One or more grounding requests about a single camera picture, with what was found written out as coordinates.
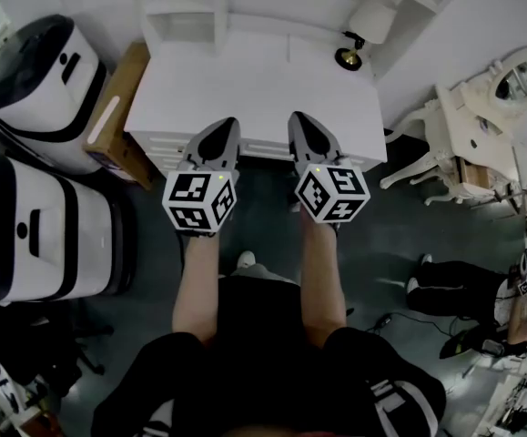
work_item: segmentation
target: oval mirror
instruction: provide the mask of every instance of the oval mirror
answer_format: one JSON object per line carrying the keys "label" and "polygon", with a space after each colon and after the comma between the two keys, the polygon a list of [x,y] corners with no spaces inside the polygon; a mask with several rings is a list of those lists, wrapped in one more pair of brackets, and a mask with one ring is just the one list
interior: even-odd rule
{"label": "oval mirror", "polygon": [[527,61],[508,72],[495,94],[502,100],[520,101],[527,98]]}

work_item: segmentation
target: white vanity table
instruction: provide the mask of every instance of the white vanity table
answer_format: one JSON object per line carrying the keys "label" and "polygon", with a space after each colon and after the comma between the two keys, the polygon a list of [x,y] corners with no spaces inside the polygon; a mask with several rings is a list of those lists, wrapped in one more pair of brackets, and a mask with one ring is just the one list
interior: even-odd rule
{"label": "white vanity table", "polygon": [[232,30],[212,44],[165,42],[152,56],[125,130],[161,173],[175,169],[198,131],[224,117],[241,127],[241,154],[289,160],[288,118],[300,110],[328,127],[363,171],[387,159],[370,63],[349,72],[335,47],[295,36]]}

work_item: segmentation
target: white lampshade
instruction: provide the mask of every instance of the white lampshade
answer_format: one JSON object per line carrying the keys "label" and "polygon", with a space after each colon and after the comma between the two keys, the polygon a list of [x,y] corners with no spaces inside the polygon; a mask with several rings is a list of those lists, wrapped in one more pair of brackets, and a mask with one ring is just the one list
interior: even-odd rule
{"label": "white lampshade", "polygon": [[350,29],[367,42],[382,44],[390,31],[397,9],[389,0],[365,0],[350,19]]}

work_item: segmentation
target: person's arm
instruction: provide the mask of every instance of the person's arm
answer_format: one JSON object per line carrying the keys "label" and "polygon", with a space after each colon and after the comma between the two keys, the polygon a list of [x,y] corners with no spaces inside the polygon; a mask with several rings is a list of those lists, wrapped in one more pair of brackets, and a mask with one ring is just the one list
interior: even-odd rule
{"label": "person's arm", "polygon": [[315,223],[303,207],[300,213],[303,227],[301,318],[309,342],[322,348],[333,331],[346,327],[336,232],[330,225]]}
{"label": "person's arm", "polygon": [[508,343],[517,345],[527,341],[527,319],[523,319],[522,296],[514,299],[508,323]]}
{"label": "person's arm", "polygon": [[191,238],[178,289],[172,331],[192,333],[203,343],[217,333],[218,234]]}

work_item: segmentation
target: black sleeve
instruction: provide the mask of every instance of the black sleeve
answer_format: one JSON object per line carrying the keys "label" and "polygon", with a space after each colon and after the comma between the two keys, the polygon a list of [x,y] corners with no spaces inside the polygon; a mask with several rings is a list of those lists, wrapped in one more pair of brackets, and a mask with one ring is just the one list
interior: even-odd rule
{"label": "black sleeve", "polygon": [[201,366],[205,348],[190,333],[171,333],[146,345],[117,388],[97,406],[92,437],[132,437],[162,403],[177,396]]}
{"label": "black sleeve", "polygon": [[334,331],[326,340],[324,354],[340,366],[350,381],[350,372],[362,371],[361,381],[406,381],[425,396],[441,422],[446,395],[441,382],[427,372],[405,361],[382,337],[350,327]]}

